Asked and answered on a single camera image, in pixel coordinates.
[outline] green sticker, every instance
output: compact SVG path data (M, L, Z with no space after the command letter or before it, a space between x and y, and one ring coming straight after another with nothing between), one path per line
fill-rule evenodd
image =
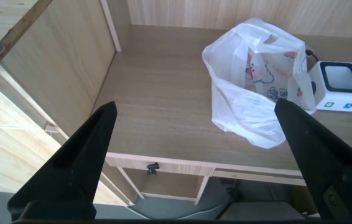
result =
M332 107L335 103L334 102L328 102L325 103L325 107Z

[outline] black cable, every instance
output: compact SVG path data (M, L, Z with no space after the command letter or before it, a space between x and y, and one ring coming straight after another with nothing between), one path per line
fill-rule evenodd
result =
M316 61L319 61L318 57L314 54L314 52L312 52L311 50L306 50L306 54L308 56L313 56L315 58Z

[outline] blue sticker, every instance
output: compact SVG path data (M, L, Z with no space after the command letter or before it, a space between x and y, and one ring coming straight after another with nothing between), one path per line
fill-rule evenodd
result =
M352 108L352 103L347 103L343 108L346 108L346 109Z
M276 87L272 86L267 92L267 96L274 101L277 101L279 98L287 99L288 91L283 88L278 90Z

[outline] desk surface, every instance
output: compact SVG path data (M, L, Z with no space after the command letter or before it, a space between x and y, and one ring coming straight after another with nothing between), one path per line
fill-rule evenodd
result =
M261 149L211 122L211 79L201 53L224 32L132 26L95 105L115 101L118 108L109 152L298 170L287 142ZM352 39L299 38L322 60L352 62ZM314 117L352 146L352 113Z

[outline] small white device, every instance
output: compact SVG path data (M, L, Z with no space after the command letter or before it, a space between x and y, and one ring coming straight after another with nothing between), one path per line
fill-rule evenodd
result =
M316 109L352 111L352 63L318 61L309 74Z

